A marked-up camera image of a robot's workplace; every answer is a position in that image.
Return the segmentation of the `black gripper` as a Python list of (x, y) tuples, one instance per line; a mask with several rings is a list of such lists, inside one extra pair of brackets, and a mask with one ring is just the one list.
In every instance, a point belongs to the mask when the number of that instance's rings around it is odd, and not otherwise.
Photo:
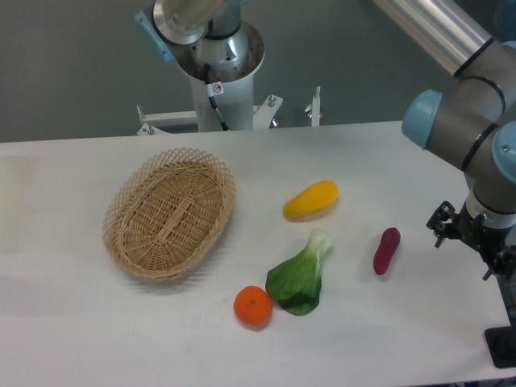
[(436, 248), (445, 239), (456, 239), (476, 251), (488, 266), (482, 277), (484, 281), (492, 275), (509, 280), (515, 270), (515, 246), (506, 243), (512, 226), (500, 227), (488, 224), (488, 220), (486, 214), (472, 217), (465, 207), (457, 214), (455, 207), (444, 201), (429, 218), (426, 227), (433, 231)]

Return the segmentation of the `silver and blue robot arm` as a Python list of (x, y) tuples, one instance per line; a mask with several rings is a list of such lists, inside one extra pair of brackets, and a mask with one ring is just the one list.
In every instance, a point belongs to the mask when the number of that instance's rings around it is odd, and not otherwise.
[(402, 132), (459, 169), (470, 184), (459, 210), (442, 203), (427, 226), (438, 240), (477, 251), (489, 275), (515, 273), (515, 125), (499, 118), (515, 103), (515, 44), (499, 43), (453, 1), (381, 1), (379, 7), (458, 82), (416, 97)]

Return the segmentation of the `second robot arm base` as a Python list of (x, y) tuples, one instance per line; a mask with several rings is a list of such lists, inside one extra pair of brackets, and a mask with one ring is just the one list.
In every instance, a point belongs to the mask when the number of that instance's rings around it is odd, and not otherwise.
[(238, 81), (264, 60), (260, 33), (241, 16), (243, 1), (153, 1), (134, 17), (135, 29), (159, 61), (177, 62), (206, 84)]

